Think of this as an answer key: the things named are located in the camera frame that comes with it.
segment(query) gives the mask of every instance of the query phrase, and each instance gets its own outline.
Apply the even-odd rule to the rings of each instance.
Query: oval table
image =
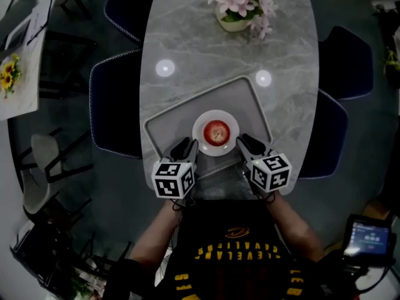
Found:
[[[153,0],[140,83],[141,146],[150,188],[151,171],[158,158],[143,130],[144,121],[195,94],[245,75],[260,99],[273,146],[293,166],[290,184],[282,193],[293,189],[313,128],[318,95],[318,39],[310,0],[273,1],[278,5],[276,18],[271,19],[273,32],[260,41],[247,32],[226,32],[217,22],[215,7],[207,0]],[[163,59],[175,66],[168,77],[156,71],[157,63]],[[260,70],[271,73],[268,87],[261,87],[256,81]],[[251,199],[240,168],[237,164],[201,179],[194,191],[203,192],[207,198],[224,199],[234,192]]]

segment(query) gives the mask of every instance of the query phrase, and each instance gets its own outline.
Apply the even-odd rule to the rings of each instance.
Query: red apple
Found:
[[[204,138],[212,146],[223,146],[229,141],[231,132],[228,125],[221,120],[212,120],[204,127]]]

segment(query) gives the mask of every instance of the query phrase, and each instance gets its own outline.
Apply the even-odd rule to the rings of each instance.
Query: dark floor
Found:
[[[93,15],[91,21],[69,1],[67,5],[75,12],[74,19],[56,9],[49,28],[97,42],[97,49],[80,70],[88,80],[94,64],[137,46],[106,20],[104,0],[83,1]],[[287,196],[293,208],[309,221],[328,245],[341,237],[349,214],[359,213],[369,199],[379,194],[396,132],[398,97],[383,75],[384,45],[370,3],[366,0],[311,1],[320,40],[327,38],[333,26],[345,26],[371,45],[375,63],[372,94],[343,104],[349,114],[349,132],[336,174],[329,179],[299,182]],[[67,54],[71,53],[67,46],[53,42],[47,48],[61,48]],[[44,59],[43,70],[52,79],[61,80],[63,68],[57,68],[57,63],[53,58]],[[63,100],[41,99],[39,111],[13,121],[20,152],[29,146],[32,133],[48,133],[59,126],[65,131],[61,145],[67,144],[89,129],[88,98],[70,94]],[[129,240],[137,241],[162,201],[156,199],[154,192],[146,186],[141,161],[101,151],[88,140],[66,164],[71,168],[87,161],[93,161],[94,169],[78,176],[59,195],[59,200],[73,209],[92,197],[93,202],[85,210],[84,219],[73,231],[76,246],[81,246],[95,231],[96,249],[111,248],[113,258]]]

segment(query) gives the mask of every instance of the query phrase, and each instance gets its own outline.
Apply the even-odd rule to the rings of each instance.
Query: navy chair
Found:
[[[143,44],[153,0],[107,0],[104,15],[134,43]]]
[[[338,167],[348,130],[346,110],[330,95],[318,92],[317,110],[300,180],[331,176]]]
[[[89,110],[92,139],[99,149],[142,159],[139,85],[142,50],[104,60],[92,69]]]
[[[319,42],[319,88],[343,101],[366,96],[374,87],[371,47],[343,27]]]

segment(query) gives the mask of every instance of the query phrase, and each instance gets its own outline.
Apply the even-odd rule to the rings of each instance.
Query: yellow flower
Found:
[[[15,63],[14,63],[14,61],[11,61],[4,66],[2,73],[7,75],[7,74],[11,74],[12,72],[14,72],[14,70],[15,70]]]
[[[13,78],[10,74],[3,74],[0,81],[2,90],[7,90],[13,84]]]

